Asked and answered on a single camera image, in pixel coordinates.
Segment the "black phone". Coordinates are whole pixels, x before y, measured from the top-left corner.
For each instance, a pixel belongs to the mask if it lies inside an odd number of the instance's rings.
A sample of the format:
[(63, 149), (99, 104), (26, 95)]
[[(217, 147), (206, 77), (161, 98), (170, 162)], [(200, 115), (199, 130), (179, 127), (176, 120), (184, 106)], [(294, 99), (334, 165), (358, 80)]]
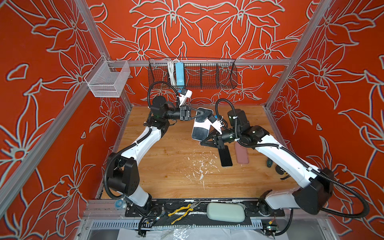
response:
[(219, 151), (221, 166), (222, 167), (232, 167), (233, 162), (232, 162), (232, 158), (231, 158), (231, 154), (230, 154), (228, 146), (224, 146), (223, 149), (218, 149), (218, 151)]
[(206, 120), (208, 120), (208, 118), (209, 118), (211, 115), (214, 115), (213, 110), (211, 110), (211, 109), (206, 109), (206, 110), (207, 110), (206, 113), (203, 114), (203, 116), (204, 116), (204, 121), (195, 121), (196, 123), (204, 123)]

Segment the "clear phone case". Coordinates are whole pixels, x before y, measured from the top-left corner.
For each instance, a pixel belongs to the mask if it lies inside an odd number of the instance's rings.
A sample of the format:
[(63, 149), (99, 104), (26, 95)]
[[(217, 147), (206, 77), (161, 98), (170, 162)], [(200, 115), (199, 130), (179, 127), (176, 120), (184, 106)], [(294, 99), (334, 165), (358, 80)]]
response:
[(195, 120), (192, 130), (192, 139), (196, 141), (203, 141), (209, 135), (211, 122), (208, 119)]

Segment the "pink phone case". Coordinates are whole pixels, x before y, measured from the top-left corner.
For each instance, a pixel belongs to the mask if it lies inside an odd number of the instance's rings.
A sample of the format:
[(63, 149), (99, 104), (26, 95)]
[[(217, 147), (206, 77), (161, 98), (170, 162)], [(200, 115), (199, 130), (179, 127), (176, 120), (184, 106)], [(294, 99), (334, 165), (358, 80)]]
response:
[(235, 152), (238, 164), (245, 165), (250, 162), (248, 149), (246, 147), (241, 146), (239, 142), (235, 142)]

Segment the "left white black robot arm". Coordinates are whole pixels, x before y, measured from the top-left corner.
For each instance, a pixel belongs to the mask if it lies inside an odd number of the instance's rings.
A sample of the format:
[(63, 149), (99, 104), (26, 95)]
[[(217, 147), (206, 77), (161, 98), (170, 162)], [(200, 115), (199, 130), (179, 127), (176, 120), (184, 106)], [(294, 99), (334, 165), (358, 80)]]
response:
[[(150, 99), (152, 88), (156, 85), (166, 85), (174, 91), (176, 104), (169, 102), (162, 95)], [(190, 121), (203, 114), (202, 111), (185, 105), (192, 96), (192, 91), (185, 88), (177, 90), (167, 82), (155, 82), (147, 92), (149, 116), (144, 123), (143, 133), (128, 147), (108, 157), (103, 177), (104, 189), (114, 200), (128, 199), (128, 203), (148, 211), (151, 207), (149, 193), (140, 186), (139, 164), (151, 147), (167, 132), (172, 121)]]

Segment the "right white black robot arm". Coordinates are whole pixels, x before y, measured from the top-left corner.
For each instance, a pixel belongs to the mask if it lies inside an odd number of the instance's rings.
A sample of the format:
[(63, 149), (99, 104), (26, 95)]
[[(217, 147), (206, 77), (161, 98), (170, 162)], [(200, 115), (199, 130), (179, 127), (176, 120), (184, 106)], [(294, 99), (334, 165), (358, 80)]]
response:
[[(267, 191), (260, 196), (259, 211), (269, 215), (276, 209), (302, 209), (306, 213), (316, 215), (320, 211), (331, 215), (358, 219), (364, 218), (370, 212), (368, 202), (350, 187), (337, 182), (334, 173), (328, 169), (312, 165), (278, 142), (261, 126), (251, 126), (246, 114), (236, 109), (232, 103), (226, 122), (218, 110), (200, 108), (197, 110), (197, 120), (194, 128), (202, 128), (203, 134), (197, 138), (202, 146), (219, 150), (222, 155), (228, 155), (226, 143), (237, 142), (245, 148), (250, 148), (265, 155), (288, 173), (298, 184), (297, 189), (286, 191)], [(338, 186), (355, 196), (363, 205), (359, 213), (345, 214), (325, 208), (331, 198), (334, 186)]]

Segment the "light blue box in basket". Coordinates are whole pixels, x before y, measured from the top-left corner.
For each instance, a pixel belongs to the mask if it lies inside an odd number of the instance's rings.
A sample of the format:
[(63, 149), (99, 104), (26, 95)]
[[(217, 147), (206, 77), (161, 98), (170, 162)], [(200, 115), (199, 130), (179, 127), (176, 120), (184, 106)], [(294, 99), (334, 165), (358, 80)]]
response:
[(184, 73), (184, 63), (176, 62), (175, 63), (176, 70), (176, 83), (178, 87), (185, 86), (185, 73)]

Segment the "pale green pouch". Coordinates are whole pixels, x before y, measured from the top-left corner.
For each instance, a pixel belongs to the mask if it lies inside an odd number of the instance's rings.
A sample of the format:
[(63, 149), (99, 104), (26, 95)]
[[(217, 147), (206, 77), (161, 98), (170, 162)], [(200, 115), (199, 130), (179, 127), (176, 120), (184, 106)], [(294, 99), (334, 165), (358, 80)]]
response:
[(241, 205), (228, 203), (209, 203), (207, 217), (213, 221), (241, 223), (245, 220), (245, 210)]

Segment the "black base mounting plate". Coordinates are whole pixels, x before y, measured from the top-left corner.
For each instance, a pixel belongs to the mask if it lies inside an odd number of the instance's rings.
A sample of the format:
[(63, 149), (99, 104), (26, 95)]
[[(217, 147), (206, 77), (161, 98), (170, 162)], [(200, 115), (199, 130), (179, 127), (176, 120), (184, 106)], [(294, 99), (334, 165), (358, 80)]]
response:
[[(200, 202), (200, 204), (189, 213), (185, 218), (171, 224), (172, 221), (184, 214), (180, 211), (172, 216), (168, 214), (173, 211), (186, 207), (189, 204)], [(245, 219), (240, 223), (214, 221), (207, 217), (207, 208), (209, 203), (223, 203), (223, 204), (238, 204), (245, 212)], [(245, 199), (153, 199), (152, 206), (155, 208), (149, 216), (156, 217), (153, 220), (143, 219), (136, 207), (127, 207), (125, 216), (135, 219), (135, 228), (141, 227), (144, 230), (160, 230), (170, 229), (176, 227), (197, 227), (197, 228), (245, 228), (245, 229), (261, 229), (262, 225), (268, 223), (269, 220), (276, 218), (285, 218), (288, 214), (283, 210), (274, 210), (269, 216), (262, 216), (258, 211), (258, 199), (245, 198)]]

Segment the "black handled screwdriver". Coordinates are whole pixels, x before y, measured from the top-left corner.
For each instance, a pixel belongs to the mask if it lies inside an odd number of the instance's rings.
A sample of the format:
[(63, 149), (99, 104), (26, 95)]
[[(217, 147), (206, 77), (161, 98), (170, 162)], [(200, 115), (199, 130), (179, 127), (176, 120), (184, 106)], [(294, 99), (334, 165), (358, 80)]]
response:
[(271, 159), (267, 159), (267, 167), (271, 168), (273, 165), (273, 161)]

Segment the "yellow handled pliers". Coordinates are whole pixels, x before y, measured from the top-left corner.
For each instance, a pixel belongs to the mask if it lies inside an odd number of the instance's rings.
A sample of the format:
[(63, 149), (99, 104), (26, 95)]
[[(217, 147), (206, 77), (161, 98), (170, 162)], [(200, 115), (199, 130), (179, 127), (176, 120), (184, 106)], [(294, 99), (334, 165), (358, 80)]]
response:
[(193, 212), (194, 209), (199, 205), (201, 204), (202, 202), (201, 201), (198, 201), (198, 202), (193, 202), (185, 207), (181, 207), (175, 211), (173, 211), (172, 213), (169, 213), (168, 214), (168, 217), (171, 217), (179, 212), (182, 212), (184, 211), (184, 213), (178, 217), (177, 219), (175, 219), (174, 221), (171, 222), (171, 225), (174, 225), (176, 222), (180, 221), (181, 219), (183, 219), (184, 217), (186, 217), (190, 212)]

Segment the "clear plastic wall bin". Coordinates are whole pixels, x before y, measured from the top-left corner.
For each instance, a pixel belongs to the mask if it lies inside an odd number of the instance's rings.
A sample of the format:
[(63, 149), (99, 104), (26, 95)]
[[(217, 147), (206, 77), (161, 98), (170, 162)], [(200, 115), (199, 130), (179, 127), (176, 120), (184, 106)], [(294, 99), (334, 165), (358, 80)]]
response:
[(94, 97), (119, 98), (130, 75), (127, 61), (115, 67), (112, 61), (101, 56), (85, 76), (85, 81)]

